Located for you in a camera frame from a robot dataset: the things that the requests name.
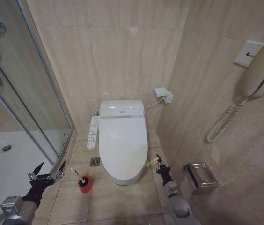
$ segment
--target white power plug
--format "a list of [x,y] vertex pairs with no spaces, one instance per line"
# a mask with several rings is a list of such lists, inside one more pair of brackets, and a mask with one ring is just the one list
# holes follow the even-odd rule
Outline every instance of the white power plug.
[[163,97],[163,96],[165,97],[164,102],[166,104],[170,103],[171,100],[173,99],[173,94],[166,88],[155,88],[155,92],[157,97]]

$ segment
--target shower enclosure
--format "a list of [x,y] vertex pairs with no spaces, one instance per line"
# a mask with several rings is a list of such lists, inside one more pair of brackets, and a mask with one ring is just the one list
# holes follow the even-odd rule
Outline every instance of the shower enclosure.
[[73,129],[26,2],[0,0],[0,203],[50,172]]

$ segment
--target toilet base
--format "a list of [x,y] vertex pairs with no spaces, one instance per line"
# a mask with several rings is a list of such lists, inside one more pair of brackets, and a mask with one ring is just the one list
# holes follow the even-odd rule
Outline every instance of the toilet base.
[[143,171],[145,170],[145,165],[143,166],[143,168],[141,169],[141,171],[133,178],[131,179],[128,179],[128,180],[120,180],[120,179],[117,179],[115,177],[112,177],[106,170],[106,173],[108,173],[110,179],[117,183],[118,185],[122,185],[122,186],[127,186],[127,185],[131,185],[131,184],[134,184],[138,181],[138,179],[140,178],[140,176],[142,175]]

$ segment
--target tiled floor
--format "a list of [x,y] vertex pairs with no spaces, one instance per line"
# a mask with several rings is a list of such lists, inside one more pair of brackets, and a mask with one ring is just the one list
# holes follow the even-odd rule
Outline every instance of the tiled floor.
[[[111,181],[102,165],[89,167],[90,158],[99,156],[98,148],[86,148],[86,135],[78,136],[69,165],[93,179],[87,194],[78,188],[77,177],[68,170],[60,184],[42,201],[33,225],[173,225],[162,178],[155,165],[147,167],[136,184],[120,186]],[[158,136],[148,131],[148,157],[159,154],[165,160]]]

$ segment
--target shower drain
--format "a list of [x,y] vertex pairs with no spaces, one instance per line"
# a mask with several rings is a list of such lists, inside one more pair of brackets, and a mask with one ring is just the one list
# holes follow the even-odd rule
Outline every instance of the shower drain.
[[10,150],[11,149],[11,145],[6,145],[6,146],[4,146],[3,148],[2,148],[2,151],[8,151],[8,150]]
[[100,157],[92,157],[90,159],[90,166],[99,166],[100,165]]

